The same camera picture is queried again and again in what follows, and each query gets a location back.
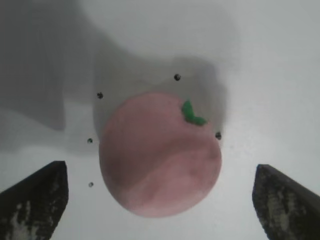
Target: pink peach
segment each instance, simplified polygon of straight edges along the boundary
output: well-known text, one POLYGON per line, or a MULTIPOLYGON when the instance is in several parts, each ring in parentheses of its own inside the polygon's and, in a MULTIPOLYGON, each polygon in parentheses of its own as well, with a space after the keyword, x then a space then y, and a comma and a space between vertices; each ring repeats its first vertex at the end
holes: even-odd
POLYGON ((221 169, 210 123, 185 121, 183 101, 164 93, 126 100, 102 133, 103 180, 127 210, 144 217, 183 212, 205 198, 221 169))

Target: white surface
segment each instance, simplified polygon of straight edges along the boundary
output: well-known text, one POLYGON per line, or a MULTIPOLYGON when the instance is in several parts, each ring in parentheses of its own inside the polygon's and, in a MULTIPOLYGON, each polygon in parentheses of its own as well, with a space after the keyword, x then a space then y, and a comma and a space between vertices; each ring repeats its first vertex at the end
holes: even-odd
POLYGON ((65 160, 69 203, 53 240, 266 240, 251 201, 259 163, 320 194, 319 1, 52 2, 0 3, 0 191, 65 160), (159 85, 220 101, 223 165, 196 207, 144 219, 105 188, 96 130, 159 85))

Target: white table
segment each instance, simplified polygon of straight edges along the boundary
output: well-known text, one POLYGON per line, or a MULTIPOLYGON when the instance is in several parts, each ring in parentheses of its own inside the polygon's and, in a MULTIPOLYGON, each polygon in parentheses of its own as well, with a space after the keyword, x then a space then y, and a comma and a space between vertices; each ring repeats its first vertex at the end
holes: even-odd
POLYGON ((69 203, 53 240, 266 240, 251 200, 257 164, 320 194, 319 8, 316 0, 4 0, 0 191, 64 160, 69 203), (194 89, 197 81, 205 88, 194 89), (110 112, 150 86, 199 99, 207 89, 220 101, 219 180, 200 204, 162 219, 122 209, 98 161, 110 112))

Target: peach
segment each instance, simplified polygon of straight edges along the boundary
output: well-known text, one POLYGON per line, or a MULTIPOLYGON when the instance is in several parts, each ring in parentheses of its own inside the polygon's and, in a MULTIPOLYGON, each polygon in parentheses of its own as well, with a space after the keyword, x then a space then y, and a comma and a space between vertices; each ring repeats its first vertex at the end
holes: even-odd
POLYGON ((125 209, 144 217, 183 212, 205 198, 221 169, 211 123, 188 122, 184 101, 150 92, 126 100, 103 130, 103 180, 125 209))

